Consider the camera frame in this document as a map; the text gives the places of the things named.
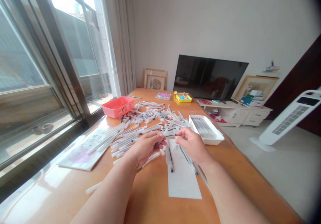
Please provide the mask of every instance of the forearm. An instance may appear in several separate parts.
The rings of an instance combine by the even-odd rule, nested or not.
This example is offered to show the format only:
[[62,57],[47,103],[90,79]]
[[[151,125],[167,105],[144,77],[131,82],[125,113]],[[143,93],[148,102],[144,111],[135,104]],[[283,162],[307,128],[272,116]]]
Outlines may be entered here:
[[221,223],[268,223],[218,162],[212,159],[201,167]]
[[72,223],[123,223],[137,168],[131,156],[124,155]]

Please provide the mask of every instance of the window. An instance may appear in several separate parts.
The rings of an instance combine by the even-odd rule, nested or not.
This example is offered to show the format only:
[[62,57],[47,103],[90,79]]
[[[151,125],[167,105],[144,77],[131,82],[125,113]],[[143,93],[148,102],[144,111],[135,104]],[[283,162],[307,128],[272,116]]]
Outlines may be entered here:
[[0,164],[73,120],[0,1]]
[[46,85],[16,30],[0,11],[0,93]]
[[91,126],[115,97],[101,9],[0,0],[0,170],[75,120]]
[[112,99],[94,0],[51,0],[90,113]]

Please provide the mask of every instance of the tv stand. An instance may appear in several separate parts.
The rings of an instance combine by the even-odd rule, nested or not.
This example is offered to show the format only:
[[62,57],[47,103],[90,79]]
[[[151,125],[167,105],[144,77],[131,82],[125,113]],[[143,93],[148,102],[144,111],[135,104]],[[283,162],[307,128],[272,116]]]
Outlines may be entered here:
[[216,122],[218,126],[235,126],[241,125],[259,126],[261,122],[270,114],[272,109],[265,106],[244,106],[242,104],[236,104],[232,101],[225,101],[226,104],[219,102],[211,102],[211,105],[207,105],[199,102],[200,98],[195,98],[200,106],[206,111],[213,113],[213,107],[217,108],[219,115],[226,123]]

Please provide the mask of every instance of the red plastic basket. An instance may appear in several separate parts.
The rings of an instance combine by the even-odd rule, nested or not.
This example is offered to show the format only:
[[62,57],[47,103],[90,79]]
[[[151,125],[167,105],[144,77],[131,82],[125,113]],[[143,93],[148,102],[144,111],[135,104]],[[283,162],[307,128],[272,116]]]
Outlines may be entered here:
[[105,115],[118,119],[120,116],[134,108],[134,99],[131,97],[119,97],[102,105]]

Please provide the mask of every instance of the curtain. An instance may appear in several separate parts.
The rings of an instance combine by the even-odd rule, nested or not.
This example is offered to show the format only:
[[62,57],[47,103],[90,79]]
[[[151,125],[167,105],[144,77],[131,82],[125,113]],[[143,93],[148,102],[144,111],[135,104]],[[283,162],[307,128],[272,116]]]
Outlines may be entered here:
[[114,53],[114,57],[111,56],[113,72],[117,72],[119,91],[125,96],[136,88],[131,0],[104,1]]

